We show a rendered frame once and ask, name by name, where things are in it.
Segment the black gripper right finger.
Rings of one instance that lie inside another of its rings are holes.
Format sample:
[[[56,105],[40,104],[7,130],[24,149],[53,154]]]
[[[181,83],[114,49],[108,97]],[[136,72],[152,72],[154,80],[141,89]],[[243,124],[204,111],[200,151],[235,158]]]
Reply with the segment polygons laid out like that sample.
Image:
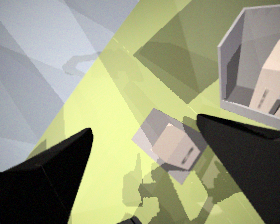
[[[265,224],[280,224],[280,130],[198,114],[197,127]]]

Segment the beige cardboard box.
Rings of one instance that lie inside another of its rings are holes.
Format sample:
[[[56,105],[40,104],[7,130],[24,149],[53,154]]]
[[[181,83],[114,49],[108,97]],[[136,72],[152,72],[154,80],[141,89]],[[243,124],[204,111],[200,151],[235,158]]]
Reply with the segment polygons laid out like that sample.
[[[200,154],[190,137],[170,123],[151,150],[166,163],[186,170],[191,168]]]

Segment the grey open-top bin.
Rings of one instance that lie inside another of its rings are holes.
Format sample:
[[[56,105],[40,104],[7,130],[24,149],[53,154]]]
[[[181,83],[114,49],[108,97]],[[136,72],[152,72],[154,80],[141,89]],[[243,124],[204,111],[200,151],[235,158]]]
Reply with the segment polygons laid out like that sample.
[[[275,129],[280,117],[250,108],[256,84],[270,54],[280,40],[280,4],[243,8],[218,45],[220,108]]]

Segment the pale pink box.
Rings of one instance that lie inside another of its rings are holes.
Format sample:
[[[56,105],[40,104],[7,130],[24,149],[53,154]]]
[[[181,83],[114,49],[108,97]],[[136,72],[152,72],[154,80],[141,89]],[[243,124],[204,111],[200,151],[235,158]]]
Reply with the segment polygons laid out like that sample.
[[[260,72],[249,107],[269,113],[280,96],[280,40]]]

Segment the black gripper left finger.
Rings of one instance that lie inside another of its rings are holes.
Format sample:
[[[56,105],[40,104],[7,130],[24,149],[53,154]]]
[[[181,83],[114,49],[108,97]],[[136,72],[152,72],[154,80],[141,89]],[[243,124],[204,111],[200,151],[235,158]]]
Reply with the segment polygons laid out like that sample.
[[[68,224],[93,139],[84,128],[0,172],[0,224]]]

